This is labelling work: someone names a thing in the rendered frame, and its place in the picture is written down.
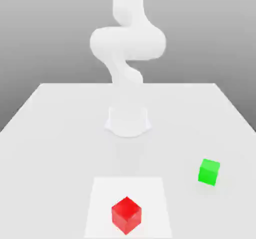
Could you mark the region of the small green cube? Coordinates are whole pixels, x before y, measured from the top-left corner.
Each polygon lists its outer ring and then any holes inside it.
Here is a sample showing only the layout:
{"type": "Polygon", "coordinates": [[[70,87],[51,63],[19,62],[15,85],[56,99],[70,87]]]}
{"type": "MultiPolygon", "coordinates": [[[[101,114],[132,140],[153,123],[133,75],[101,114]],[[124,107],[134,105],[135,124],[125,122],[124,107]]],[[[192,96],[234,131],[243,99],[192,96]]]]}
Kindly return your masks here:
{"type": "Polygon", "coordinates": [[[219,169],[219,162],[204,158],[199,168],[198,181],[215,186],[219,169]]]}

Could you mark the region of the small red cube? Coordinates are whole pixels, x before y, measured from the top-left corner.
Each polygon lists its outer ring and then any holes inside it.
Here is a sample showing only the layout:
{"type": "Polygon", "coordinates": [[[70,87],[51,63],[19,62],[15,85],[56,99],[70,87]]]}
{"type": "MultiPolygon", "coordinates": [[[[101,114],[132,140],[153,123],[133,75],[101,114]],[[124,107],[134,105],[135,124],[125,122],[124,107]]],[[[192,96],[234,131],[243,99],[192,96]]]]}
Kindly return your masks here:
{"type": "Polygon", "coordinates": [[[128,196],[111,207],[112,223],[125,235],[142,222],[142,208],[128,196]]]}

